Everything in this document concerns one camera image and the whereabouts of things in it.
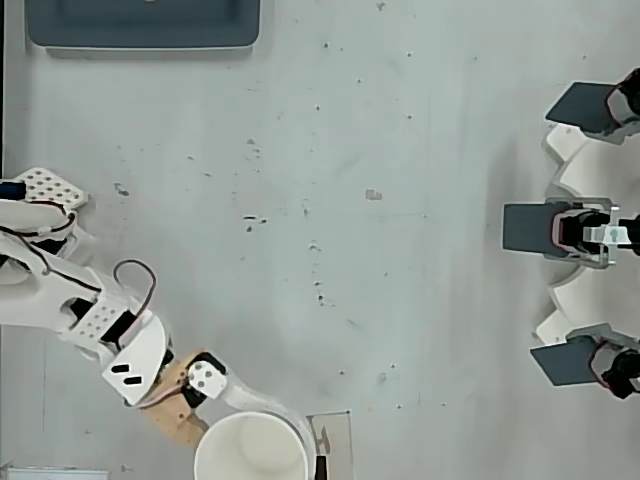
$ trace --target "white curved base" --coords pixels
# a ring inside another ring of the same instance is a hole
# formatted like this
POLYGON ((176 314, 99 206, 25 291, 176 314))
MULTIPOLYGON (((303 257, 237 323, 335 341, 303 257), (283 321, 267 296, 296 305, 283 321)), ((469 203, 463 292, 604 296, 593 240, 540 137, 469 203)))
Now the white curved base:
MULTIPOLYGON (((640 138, 615 146, 587 138, 575 127, 557 125, 546 147, 561 164, 553 184, 575 196, 611 198, 626 217, 640 212, 640 138)), ((580 268, 550 286, 557 310, 538 326, 536 336, 553 345, 573 329, 607 322, 640 338, 639 267, 638 257, 622 252, 618 264, 607 270, 580 268)))

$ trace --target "white table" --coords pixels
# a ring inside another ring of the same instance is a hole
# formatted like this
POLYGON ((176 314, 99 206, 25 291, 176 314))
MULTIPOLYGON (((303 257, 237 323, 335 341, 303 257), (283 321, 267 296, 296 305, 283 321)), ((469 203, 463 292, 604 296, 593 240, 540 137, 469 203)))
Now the white table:
MULTIPOLYGON (((351 409, 361 479, 637 472, 637 401, 553 390, 529 358, 555 266, 500 248, 503 203, 553 174, 548 106, 636 66, 637 2, 279 0, 249 56, 67 59, 25 49, 8 3, 6 173, 93 194, 98 265, 153 265, 179 351, 351 409)), ((44 333, 3 330, 0 400, 4 461, 190 473, 44 333)))

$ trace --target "perforated plate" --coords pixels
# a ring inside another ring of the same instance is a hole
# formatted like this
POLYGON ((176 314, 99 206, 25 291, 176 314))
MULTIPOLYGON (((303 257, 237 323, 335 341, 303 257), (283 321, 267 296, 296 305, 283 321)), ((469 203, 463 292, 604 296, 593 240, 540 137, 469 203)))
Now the perforated plate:
POLYGON ((42 167, 27 170, 14 180, 23 181, 27 185, 27 201, 56 202, 66 209, 77 210, 89 198, 86 192, 42 167))

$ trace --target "paper cup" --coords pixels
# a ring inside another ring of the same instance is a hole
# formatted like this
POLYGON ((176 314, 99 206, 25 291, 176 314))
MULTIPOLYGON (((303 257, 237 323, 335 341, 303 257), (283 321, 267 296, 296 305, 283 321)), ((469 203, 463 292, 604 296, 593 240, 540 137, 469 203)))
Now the paper cup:
POLYGON ((268 413, 239 412, 214 423, 196 450, 195 480, 307 480, 296 431, 268 413))

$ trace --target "robotic arm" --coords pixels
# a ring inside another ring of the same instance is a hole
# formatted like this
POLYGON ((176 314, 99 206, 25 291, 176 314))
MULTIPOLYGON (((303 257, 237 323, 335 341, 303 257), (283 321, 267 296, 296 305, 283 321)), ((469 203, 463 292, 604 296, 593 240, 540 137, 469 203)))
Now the robotic arm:
POLYGON ((574 82, 547 120, 579 127, 587 137, 621 145, 640 132, 640 69, 616 85, 574 82))
POLYGON ((616 263, 620 249, 640 255, 640 216, 620 218, 620 207, 608 198, 506 204, 502 245, 506 250, 604 269, 616 263))
POLYGON ((70 261, 84 263, 91 243, 76 219, 74 210, 57 202, 0 199, 1 323, 45 328, 75 345, 98 362, 125 405, 178 443, 198 445, 208 425, 195 411, 207 399, 276 415, 300 437, 308 478, 314 478, 315 438, 306 418, 251 390, 207 350, 176 359, 162 320, 148 308, 154 273, 138 260, 120 262, 113 276, 70 261), (129 263, 151 276, 142 300, 118 280, 118 269, 129 263))

